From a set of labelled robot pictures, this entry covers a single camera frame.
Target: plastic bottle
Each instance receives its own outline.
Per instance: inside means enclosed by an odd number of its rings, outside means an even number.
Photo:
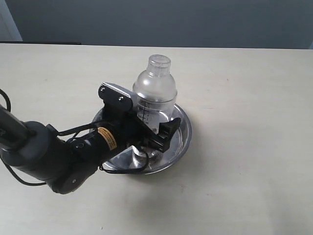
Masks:
[[[175,80],[170,74],[171,60],[152,55],[148,67],[133,85],[138,95],[138,117],[156,134],[160,122],[168,122],[177,96]]]

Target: metal bowl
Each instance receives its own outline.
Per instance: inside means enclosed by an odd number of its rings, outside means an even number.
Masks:
[[[150,158],[149,165],[140,174],[152,174],[162,171],[175,164],[187,151],[192,137],[190,120],[178,105],[175,105],[172,118],[181,118],[181,124],[171,140],[170,148],[165,153],[159,153]],[[130,147],[105,162],[104,168],[113,170],[139,168],[145,164],[145,161],[145,158],[134,154],[132,147]]]

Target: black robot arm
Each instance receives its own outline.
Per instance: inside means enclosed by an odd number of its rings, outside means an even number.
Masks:
[[[8,109],[0,106],[1,159],[14,175],[14,167],[47,184],[56,193],[75,191],[102,164],[131,145],[144,146],[165,152],[179,128],[180,119],[161,123],[155,134],[136,115],[136,95],[115,84],[104,83],[99,88],[103,99],[102,119],[67,131],[58,132],[51,125],[39,122],[21,122]],[[83,131],[89,133],[78,137]],[[59,136],[74,135],[67,141]],[[109,173],[137,173],[139,169],[125,169]]]

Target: table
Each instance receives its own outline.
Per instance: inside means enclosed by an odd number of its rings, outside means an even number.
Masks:
[[[0,164],[0,234],[312,234],[311,50],[2,44],[0,87],[19,119],[65,130],[92,120],[102,82],[131,89],[155,53],[192,122],[186,155],[153,175],[96,172],[68,195]]]

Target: sticker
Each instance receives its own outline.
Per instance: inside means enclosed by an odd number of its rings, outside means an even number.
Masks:
[[[102,135],[102,137],[106,140],[110,150],[117,148],[116,140],[108,129],[104,127],[99,127],[98,133]]]

